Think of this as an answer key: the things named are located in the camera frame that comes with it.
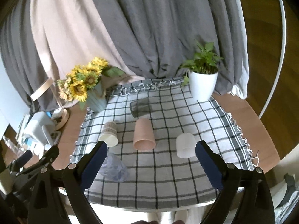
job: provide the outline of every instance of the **white cup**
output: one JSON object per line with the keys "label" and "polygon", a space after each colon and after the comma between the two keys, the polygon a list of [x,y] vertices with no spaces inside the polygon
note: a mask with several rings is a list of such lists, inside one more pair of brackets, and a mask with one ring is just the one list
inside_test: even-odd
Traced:
{"label": "white cup", "polygon": [[109,121],[105,123],[103,130],[98,138],[98,141],[103,141],[108,147],[113,147],[118,144],[116,123]]}
{"label": "white cup", "polygon": [[191,133],[182,133],[176,138],[176,154],[179,158],[195,156],[196,140]]}

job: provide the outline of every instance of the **wooden floor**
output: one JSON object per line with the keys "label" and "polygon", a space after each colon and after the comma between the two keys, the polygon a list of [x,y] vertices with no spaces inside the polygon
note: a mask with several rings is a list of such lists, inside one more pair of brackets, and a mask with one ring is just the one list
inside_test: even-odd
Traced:
{"label": "wooden floor", "polygon": [[[241,0],[248,37],[249,83],[246,99],[260,114],[274,83],[282,46],[279,0]],[[284,1],[286,52],[273,97],[261,120],[280,158],[299,143],[299,20]]]}

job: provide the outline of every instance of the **white flower pot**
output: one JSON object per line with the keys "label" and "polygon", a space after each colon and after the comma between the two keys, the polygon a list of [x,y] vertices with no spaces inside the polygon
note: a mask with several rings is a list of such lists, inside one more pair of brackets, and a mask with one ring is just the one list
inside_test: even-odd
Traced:
{"label": "white flower pot", "polygon": [[192,97],[198,102],[210,99],[214,91],[218,72],[212,75],[191,72],[189,74],[189,85]]}

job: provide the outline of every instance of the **checkered cloth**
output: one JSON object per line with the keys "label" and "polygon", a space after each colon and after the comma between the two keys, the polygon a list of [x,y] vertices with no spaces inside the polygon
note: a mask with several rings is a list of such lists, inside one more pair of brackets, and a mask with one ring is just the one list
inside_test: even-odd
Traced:
{"label": "checkered cloth", "polygon": [[[119,144],[109,151],[127,166],[128,179],[114,183],[98,174],[85,191],[89,202],[127,209],[179,208],[211,201],[217,192],[211,186],[196,157],[181,159],[176,155],[175,140],[183,132],[196,140],[205,140],[225,162],[253,170],[247,145],[240,129],[211,98],[198,103],[181,79],[144,80],[117,86],[108,92],[107,108],[100,113],[89,111],[81,126],[72,162],[91,151],[103,125],[117,124]],[[136,118],[130,102],[149,97],[152,111],[143,117],[153,124],[156,148],[139,152],[133,148]]]}

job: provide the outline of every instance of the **pink cup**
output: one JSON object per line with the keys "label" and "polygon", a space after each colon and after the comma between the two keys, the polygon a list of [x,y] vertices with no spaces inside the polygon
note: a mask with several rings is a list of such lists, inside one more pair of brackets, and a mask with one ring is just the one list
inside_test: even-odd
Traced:
{"label": "pink cup", "polygon": [[133,147],[138,151],[150,151],[156,146],[152,123],[149,119],[141,118],[136,121]]}

